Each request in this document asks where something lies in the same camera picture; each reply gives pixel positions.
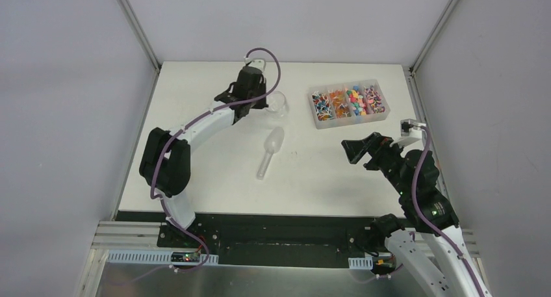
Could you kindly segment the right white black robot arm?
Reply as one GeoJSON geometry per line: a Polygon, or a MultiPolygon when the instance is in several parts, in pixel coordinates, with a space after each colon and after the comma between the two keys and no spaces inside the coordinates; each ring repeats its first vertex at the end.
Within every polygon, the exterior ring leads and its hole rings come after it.
{"type": "Polygon", "coordinates": [[[402,155],[402,146],[380,133],[343,140],[341,145],[351,164],[370,155],[363,165],[365,170],[380,171],[397,191],[405,219],[422,236],[438,263],[433,264],[417,250],[413,237],[393,214],[373,220],[368,231],[354,235],[353,244],[372,256],[383,251],[393,254],[430,296],[490,296],[468,252],[459,219],[436,187],[439,170],[430,150],[431,133],[425,134],[424,148],[406,155],[402,155]]]}

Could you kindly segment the clear plastic scoop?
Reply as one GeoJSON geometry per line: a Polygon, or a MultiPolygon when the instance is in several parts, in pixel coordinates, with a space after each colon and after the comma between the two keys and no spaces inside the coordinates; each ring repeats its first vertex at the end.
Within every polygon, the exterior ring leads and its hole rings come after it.
{"type": "Polygon", "coordinates": [[[266,140],[264,141],[264,156],[259,166],[259,169],[257,170],[256,177],[258,180],[264,179],[272,157],[281,149],[284,138],[285,131],[282,127],[274,128],[272,132],[267,136],[266,140]]]}

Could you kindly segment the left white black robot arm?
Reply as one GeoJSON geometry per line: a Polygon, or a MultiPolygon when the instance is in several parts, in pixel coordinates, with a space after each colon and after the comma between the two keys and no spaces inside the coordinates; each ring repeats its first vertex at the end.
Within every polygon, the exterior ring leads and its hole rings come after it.
{"type": "Polygon", "coordinates": [[[251,109],[266,108],[266,93],[264,70],[245,65],[236,81],[189,124],[150,131],[138,171],[151,188],[151,198],[160,199],[167,219],[177,226],[173,239],[181,247],[190,248],[198,239],[198,230],[191,226],[196,214],[185,192],[191,178],[193,151],[247,116],[251,109]]]}

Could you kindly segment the clear plastic round jar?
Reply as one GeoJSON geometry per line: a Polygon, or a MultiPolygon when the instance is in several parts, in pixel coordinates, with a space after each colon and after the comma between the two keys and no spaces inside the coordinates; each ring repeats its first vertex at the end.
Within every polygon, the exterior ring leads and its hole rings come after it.
{"type": "Polygon", "coordinates": [[[274,91],[266,97],[267,107],[265,112],[276,119],[282,119],[288,114],[288,103],[286,96],[280,91],[274,91]]]}

